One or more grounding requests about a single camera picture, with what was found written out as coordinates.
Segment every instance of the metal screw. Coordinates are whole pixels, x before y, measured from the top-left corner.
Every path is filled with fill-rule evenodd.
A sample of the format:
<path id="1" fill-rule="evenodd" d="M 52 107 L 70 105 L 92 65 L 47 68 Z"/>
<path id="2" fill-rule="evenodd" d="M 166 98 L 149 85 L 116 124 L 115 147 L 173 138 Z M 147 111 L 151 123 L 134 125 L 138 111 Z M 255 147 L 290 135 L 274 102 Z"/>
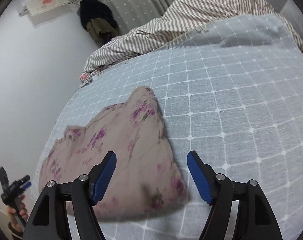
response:
<path id="1" fill-rule="evenodd" d="M 81 181 L 85 181 L 85 180 L 88 179 L 88 176 L 85 175 L 85 174 L 84 174 L 84 175 L 80 175 L 79 179 L 80 179 Z"/>
<path id="2" fill-rule="evenodd" d="M 224 180 L 225 176 L 223 174 L 217 174 L 216 175 L 216 179 L 218 179 L 218 180 Z"/>
<path id="3" fill-rule="evenodd" d="M 50 182 L 47 183 L 47 187 L 52 187 L 55 185 L 55 182 L 51 180 Z"/>
<path id="4" fill-rule="evenodd" d="M 257 186 L 257 185 L 258 185 L 258 182 L 257 182 L 256 180 L 254 180 L 254 179 L 251 179 L 251 180 L 250 180 L 250 185 L 252 185 L 252 186 Z"/>

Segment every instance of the purple flower print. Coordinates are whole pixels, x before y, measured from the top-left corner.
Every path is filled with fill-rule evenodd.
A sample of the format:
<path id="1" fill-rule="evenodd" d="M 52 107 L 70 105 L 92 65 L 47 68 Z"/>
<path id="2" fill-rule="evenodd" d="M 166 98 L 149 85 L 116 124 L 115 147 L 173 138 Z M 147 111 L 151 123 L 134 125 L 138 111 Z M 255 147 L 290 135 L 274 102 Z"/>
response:
<path id="1" fill-rule="evenodd" d="M 171 187 L 177 191 L 178 196 L 183 197 L 186 195 L 186 190 L 180 177 L 174 177 L 172 179 Z"/>
<path id="2" fill-rule="evenodd" d="M 157 164 L 157 172 L 162 174 L 164 173 L 164 171 L 166 170 L 166 167 L 164 165 L 161 164 Z"/>
<path id="3" fill-rule="evenodd" d="M 137 118 L 137 116 L 143 111 L 147 110 L 147 101 L 144 101 L 139 108 L 137 108 L 133 113 L 132 113 L 132 120 L 135 120 Z"/>
<path id="4" fill-rule="evenodd" d="M 52 173 L 54 174 L 53 177 L 54 177 L 55 179 L 57 179 L 57 177 L 58 177 L 60 171 L 61 171 L 61 168 L 59 168 L 59 169 L 54 168 L 54 169 L 52 170 Z"/>
<path id="5" fill-rule="evenodd" d="M 164 204 L 163 195 L 159 192 L 159 189 L 156 188 L 155 193 L 151 197 L 151 204 L 150 204 L 150 206 L 151 206 L 151 208 L 157 210 L 157 209 L 162 208 L 163 204 Z"/>
<path id="6" fill-rule="evenodd" d="M 106 134 L 107 128 L 103 127 L 98 134 L 95 133 L 95 135 L 91 138 L 90 142 L 87 144 L 87 148 L 93 148 L 96 145 L 96 142 L 99 141 L 101 138 L 103 138 Z"/>
<path id="7" fill-rule="evenodd" d="M 154 115 L 154 114 L 155 114 L 155 109 L 148 110 L 146 112 L 146 114 L 142 117 L 141 122 L 145 121 L 148 116 Z"/>
<path id="8" fill-rule="evenodd" d="M 154 96 L 154 92 L 151 88 L 146 88 L 146 91 L 150 96 Z"/>
<path id="9" fill-rule="evenodd" d="M 135 121 L 134 124 L 133 124 L 133 127 L 137 128 L 137 127 L 139 127 L 139 124 L 140 124 L 139 122 Z"/>
<path id="10" fill-rule="evenodd" d="M 98 147 L 98 152 L 100 152 L 101 151 L 101 148 L 102 148 L 102 145 L 104 144 L 104 142 L 102 142 L 100 145 L 99 145 L 99 147 Z"/>
<path id="11" fill-rule="evenodd" d="M 91 160 L 92 160 L 92 158 L 90 158 L 89 160 L 83 161 L 83 166 L 84 166 L 84 165 L 87 165 Z"/>
<path id="12" fill-rule="evenodd" d="M 128 150 L 129 152 L 132 152 L 134 146 L 135 146 L 135 141 L 134 141 L 134 140 L 130 140 L 130 141 L 128 142 L 128 145 L 127 145 L 127 150 Z"/>
<path id="13" fill-rule="evenodd" d="M 71 132 L 73 133 L 73 135 L 77 135 L 78 137 L 81 136 L 80 129 L 73 129 Z"/>
<path id="14" fill-rule="evenodd" d="M 76 151 L 76 154 L 83 154 L 83 153 L 85 153 L 87 150 L 88 150 L 88 148 L 82 147 L 82 149 Z"/>
<path id="15" fill-rule="evenodd" d="M 51 168 L 56 166 L 57 160 L 53 160 L 52 165 L 50 166 Z"/>
<path id="16" fill-rule="evenodd" d="M 113 206 L 118 206 L 119 205 L 119 202 L 115 197 L 111 198 L 111 202 L 112 202 Z"/>

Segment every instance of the blue gripper pad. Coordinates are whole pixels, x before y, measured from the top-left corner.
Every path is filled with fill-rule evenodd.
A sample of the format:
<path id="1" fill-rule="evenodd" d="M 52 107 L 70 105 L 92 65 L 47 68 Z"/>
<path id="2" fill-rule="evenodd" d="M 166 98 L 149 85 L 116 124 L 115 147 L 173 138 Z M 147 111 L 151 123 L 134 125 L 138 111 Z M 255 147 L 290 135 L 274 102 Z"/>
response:
<path id="1" fill-rule="evenodd" d="M 106 163 L 105 167 L 103 167 L 103 170 L 93 187 L 93 196 L 91 200 L 95 205 L 104 197 L 111 177 L 116 168 L 116 163 L 116 154 L 112 152 L 108 162 Z"/>
<path id="2" fill-rule="evenodd" d="M 197 153 L 195 151 L 190 151 L 187 155 L 188 169 L 193 177 L 193 180 L 196 184 L 196 187 L 202 200 L 205 200 L 208 205 L 211 205 L 213 202 L 213 197 L 210 193 L 210 183 L 206 179 L 201 167 L 199 166 L 203 163 L 198 163 L 195 158 L 199 159 L 198 162 L 200 161 L 200 158 L 198 157 Z"/>
<path id="3" fill-rule="evenodd" d="M 25 185 L 23 185 L 21 188 L 25 191 L 27 188 L 31 186 L 31 182 L 28 181 Z"/>

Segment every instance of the hanging clothes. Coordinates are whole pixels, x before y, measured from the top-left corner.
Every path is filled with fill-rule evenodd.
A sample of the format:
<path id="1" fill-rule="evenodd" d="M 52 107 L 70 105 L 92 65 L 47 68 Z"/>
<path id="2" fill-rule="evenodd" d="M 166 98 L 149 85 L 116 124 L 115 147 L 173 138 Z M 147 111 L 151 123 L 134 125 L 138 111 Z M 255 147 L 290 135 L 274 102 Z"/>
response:
<path id="1" fill-rule="evenodd" d="M 102 38 L 104 43 L 119 35 L 117 22 L 109 7 L 98 0 L 80 2 L 80 21 L 95 42 Z"/>

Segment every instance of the white wall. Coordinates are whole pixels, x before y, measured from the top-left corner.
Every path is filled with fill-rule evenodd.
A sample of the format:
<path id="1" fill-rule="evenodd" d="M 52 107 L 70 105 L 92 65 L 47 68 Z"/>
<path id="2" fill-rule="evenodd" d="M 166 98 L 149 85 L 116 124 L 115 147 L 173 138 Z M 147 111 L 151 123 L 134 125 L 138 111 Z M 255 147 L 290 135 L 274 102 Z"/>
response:
<path id="1" fill-rule="evenodd" d="M 0 166 L 10 182 L 34 176 L 52 127 L 96 49 L 75 12 L 34 26 L 29 16 L 18 16 L 13 1 L 1 16 Z M 26 204 L 31 211 L 31 199 Z"/>

